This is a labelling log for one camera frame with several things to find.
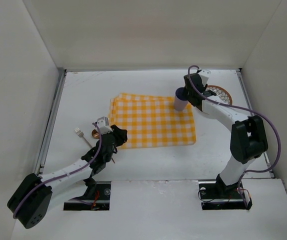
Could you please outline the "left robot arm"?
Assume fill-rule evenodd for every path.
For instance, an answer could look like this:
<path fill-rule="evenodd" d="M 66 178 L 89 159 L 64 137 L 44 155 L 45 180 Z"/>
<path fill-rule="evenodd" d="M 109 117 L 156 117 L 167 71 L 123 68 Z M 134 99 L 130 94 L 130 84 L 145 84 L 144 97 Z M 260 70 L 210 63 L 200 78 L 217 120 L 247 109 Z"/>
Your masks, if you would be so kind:
<path fill-rule="evenodd" d="M 47 211 L 74 198 L 89 198 L 94 192 L 99 174 L 128 140 L 128 131 L 111 125 L 112 131 L 100 133 L 95 147 L 71 165 L 48 174 L 28 174 L 7 202 L 7 207 L 25 229 L 35 227 Z"/>

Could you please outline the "patterned ceramic plate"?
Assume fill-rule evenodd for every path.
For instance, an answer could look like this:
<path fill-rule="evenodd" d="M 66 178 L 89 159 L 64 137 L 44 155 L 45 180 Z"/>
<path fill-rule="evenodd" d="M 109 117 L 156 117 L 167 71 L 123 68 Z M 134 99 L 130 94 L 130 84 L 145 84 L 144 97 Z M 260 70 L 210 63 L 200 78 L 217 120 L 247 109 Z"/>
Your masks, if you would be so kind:
<path fill-rule="evenodd" d="M 233 104 L 232 96 L 226 89 L 217 85 L 208 85 L 206 89 L 216 93 L 225 104 Z"/>

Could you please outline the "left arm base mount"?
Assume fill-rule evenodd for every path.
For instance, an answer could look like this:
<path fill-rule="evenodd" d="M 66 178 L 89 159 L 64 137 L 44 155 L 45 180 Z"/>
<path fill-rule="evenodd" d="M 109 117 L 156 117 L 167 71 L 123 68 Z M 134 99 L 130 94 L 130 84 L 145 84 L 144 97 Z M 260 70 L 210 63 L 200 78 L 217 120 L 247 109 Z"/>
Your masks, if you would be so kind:
<path fill-rule="evenodd" d="M 82 196 L 75 197 L 63 205 L 64 211 L 109 211 L 111 198 L 111 181 L 88 182 Z"/>

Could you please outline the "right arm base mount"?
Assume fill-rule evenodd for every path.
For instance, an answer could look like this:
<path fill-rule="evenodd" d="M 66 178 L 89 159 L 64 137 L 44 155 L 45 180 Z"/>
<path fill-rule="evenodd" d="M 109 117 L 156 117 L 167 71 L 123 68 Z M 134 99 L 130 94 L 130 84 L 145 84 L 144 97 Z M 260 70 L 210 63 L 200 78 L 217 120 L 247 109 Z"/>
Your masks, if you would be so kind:
<path fill-rule="evenodd" d="M 201 201 L 201 208 L 204 211 L 216 210 L 250 210 L 253 206 L 250 192 L 237 185 L 221 191 L 215 180 L 203 180 L 198 182 L 197 196 Z"/>

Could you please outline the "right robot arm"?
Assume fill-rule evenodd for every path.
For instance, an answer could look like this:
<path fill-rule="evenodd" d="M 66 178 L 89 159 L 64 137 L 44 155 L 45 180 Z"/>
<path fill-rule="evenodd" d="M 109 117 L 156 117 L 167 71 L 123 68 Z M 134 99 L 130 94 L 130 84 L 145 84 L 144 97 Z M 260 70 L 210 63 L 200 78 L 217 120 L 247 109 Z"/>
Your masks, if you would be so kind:
<path fill-rule="evenodd" d="M 225 104 L 215 92 L 207 90 L 202 79 L 198 73 L 185 75 L 184 95 L 192 106 L 230 131 L 231 157 L 217 178 L 230 187 L 236 185 L 254 159 L 268 149 L 264 122 L 258 115 L 248 116 Z"/>

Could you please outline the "yellow white checkered cloth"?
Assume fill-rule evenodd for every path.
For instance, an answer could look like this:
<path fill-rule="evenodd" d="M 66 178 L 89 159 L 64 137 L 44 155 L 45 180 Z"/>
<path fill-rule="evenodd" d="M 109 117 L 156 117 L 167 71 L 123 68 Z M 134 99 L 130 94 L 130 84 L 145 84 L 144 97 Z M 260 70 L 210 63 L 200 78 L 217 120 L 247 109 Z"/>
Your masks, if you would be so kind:
<path fill-rule="evenodd" d="M 110 100 L 108 119 L 127 130 L 123 149 L 189 146 L 197 140 L 192 106 L 177 111 L 171 96 L 120 93 Z"/>

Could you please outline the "lavender paper cup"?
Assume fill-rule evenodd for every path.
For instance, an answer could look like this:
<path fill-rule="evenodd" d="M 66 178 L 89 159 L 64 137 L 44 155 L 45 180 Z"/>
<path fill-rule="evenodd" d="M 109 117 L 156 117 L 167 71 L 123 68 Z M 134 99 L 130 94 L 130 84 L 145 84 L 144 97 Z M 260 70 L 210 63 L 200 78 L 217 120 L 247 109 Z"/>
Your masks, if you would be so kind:
<path fill-rule="evenodd" d="M 180 87 L 175 91 L 173 107 L 178 112 L 182 112 L 189 103 L 188 99 L 183 98 L 182 91 L 183 87 Z"/>

